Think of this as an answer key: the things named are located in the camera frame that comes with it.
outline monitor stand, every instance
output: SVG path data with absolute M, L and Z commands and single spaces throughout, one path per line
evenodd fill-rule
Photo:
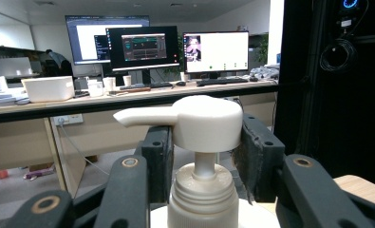
M 151 71 L 150 69 L 143 69 L 142 73 L 142 83 L 143 84 L 151 84 Z
M 124 86 L 124 79 L 122 76 L 128 75 L 128 71 L 113 71 L 110 64 L 102 64 L 102 76 L 105 77 L 115 77 L 116 86 Z

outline desk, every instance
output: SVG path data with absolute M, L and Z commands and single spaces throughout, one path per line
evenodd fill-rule
M 0 107 L 0 169 L 55 162 L 61 187 L 75 196 L 84 172 L 84 160 L 51 117 L 83 113 L 83 123 L 66 125 L 65 128 L 80 150 L 89 156 L 132 149 L 143 140 L 148 126 L 125 129 L 112 117 L 121 109 L 170 105 L 190 95 L 228 97 L 269 92 L 272 101 L 267 104 L 267 110 L 272 110 L 272 92 L 276 90 L 277 85 L 270 81 L 204 87 L 197 87 L 192 82 L 173 89 L 154 89 L 119 97 L 83 97 L 64 102 L 3 106 Z M 246 99 L 244 105 L 250 111 L 251 99 Z M 270 112 L 264 116 L 272 117 Z
M 353 175 L 345 175 L 334 179 L 338 186 L 357 197 L 375 204 L 375 184 Z M 276 215 L 276 203 L 257 203 L 259 206 Z

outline wall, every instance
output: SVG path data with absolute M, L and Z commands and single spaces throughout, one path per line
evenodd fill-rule
M 203 23 L 159 23 L 151 26 L 177 26 L 178 33 L 183 33 L 188 31 L 203 31 L 203 25 Z
M 269 31 L 270 0 L 256 0 L 204 24 L 206 30 L 237 30 L 247 26 L 250 34 Z
M 285 0 L 271 0 L 268 64 L 276 64 L 276 54 L 281 53 Z
M 31 26 L 30 30 L 37 49 L 52 49 L 72 61 L 66 25 Z
M 30 27 L 0 14 L 0 46 L 35 49 Z

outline floor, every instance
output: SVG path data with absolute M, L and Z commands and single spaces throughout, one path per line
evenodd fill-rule
M 98 161 L 94 164 L 98 165 L 105 172 L 110 172 L 112 163 L 119 157 L 133 154 L 134 150 L 113 152 L 100 155 Z M 174 174 L 184 164 L 194 161 L 194 153 L 186 151 L 179 147 L 175 148 Z M 231 170 L 234 176 L 234 182 L 238 195 L 246 198 L 246 191 L 238 177 L 237 172 L 232 164 L 229 152 L 220 153 L 219 163 Z M 0 228 L 6 227 L 10 217 L 20 208 L 20 206 L 31 197 L 47 190 L 60 189 L 56 173 L 37 178 L 36 180 L 24 180 L 23 176 L 28 169 L 14 168 L 9 170 L 9 176 L 0 180 Z M 108 176 L 101 172 L 93 165 L 85 168 L 83 178 L 80 183 L 76 197 L 79 197 L 90 190 L 107 182 Z

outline monitor screen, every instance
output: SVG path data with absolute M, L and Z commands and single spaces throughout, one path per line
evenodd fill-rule
M 177 27 L 107 28 L 113 71 L 179 65 Z
M 184 72 L 228 72 L 249 69 L 249 32 L 184 32 Z
M 110 63 L 106 28 L 149 27 L 149 16 L 67 15 L 74 65 Z

